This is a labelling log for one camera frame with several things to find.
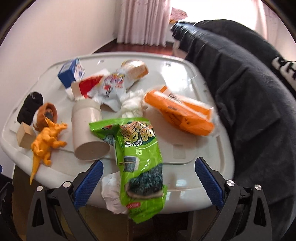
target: reddish brown floor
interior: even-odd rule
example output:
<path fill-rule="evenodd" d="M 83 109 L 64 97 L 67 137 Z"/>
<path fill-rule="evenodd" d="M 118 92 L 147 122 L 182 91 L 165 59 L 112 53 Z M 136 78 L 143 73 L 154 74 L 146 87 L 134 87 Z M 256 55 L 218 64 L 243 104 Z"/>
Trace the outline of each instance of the reddish brown floor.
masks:
<path fill-rule="evenodd" d="M 111 52 L 111 51 L 133 51 L 133 52 L 146 52 L 146 53 L 158 53 L 165 55 L 173 54 L 173 47 L 171 44 L 166 47 L 162 46 L 148 46 L 148 45 L 132 45 L 132 44 L 118 44 L 112 41 L 102 48 L 98 49 L 95 53 Z"/>

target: blue and white box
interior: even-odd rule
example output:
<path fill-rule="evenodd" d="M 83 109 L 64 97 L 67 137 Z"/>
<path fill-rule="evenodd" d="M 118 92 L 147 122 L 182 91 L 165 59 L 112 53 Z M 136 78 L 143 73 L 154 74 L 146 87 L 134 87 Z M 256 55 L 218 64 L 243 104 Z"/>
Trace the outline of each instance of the blue and white box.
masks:
<path fill-rule="evenodd" d="M 85 69 L 80 64 L 79 59 L 74 59 L 64 63 L 63 67 L 58 73 L 58 77 L 65 86 L 65 88 L 71 87 L 73 81 L 80 81 L 85 73 Z"/>

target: dinosaur tail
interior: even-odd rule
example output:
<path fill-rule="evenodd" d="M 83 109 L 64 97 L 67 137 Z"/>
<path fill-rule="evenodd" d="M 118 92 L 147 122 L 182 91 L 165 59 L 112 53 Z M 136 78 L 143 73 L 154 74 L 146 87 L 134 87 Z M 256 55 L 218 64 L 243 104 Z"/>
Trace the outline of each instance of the dinosaur tail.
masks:
<path fill-rule="evenodd" d="M 30 185 L 32 184 L 33 178 L 35 177 L 39 165 L 40 165 L 40 160 L 41 158 L 37 155 L 33 155 L 33 167 L 32 167 L 32 172 L 31 172 L 31 176 L 30 176 Z"/>

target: green snack bag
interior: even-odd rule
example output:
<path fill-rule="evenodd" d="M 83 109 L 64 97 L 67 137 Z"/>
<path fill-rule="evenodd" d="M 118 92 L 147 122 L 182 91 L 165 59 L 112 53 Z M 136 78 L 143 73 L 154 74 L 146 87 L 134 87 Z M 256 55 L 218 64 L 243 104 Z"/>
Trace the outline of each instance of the green snack bag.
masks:
<path fill-rule="evenodd" d="M 120 201 L 135 223 L 159 213 L 165 204 L 163 159 L 149 120 L 110 119 L 89 124 L 93 134 L 113 145 L 120 170 Z"/>

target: orange dinosaur toy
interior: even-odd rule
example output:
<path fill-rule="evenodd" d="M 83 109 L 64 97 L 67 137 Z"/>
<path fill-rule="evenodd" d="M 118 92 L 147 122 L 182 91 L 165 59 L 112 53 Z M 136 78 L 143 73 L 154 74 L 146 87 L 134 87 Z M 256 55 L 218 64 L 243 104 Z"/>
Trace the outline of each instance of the orange dinosaur toy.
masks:
<path fill-rule="evenodd" d="M 68 125 L 65 123 L 53 123 L 48 118 L 46 118 L 45 121 L 48 124 L 48 127 L 44 127 L 31 144 L 31 149 L 33 151 L 33 167 L 30 177 L 30 185 L 37 173 L 41 159 L 43 159 L 45 165 L 49 166 L 51 164 L 51 160 L 49 159 L 51 154 L 50 147 L 58 148 L 67 145 L 67 142 L 58 141 L 57 137 L 62 130 L 67 129 Z"/>

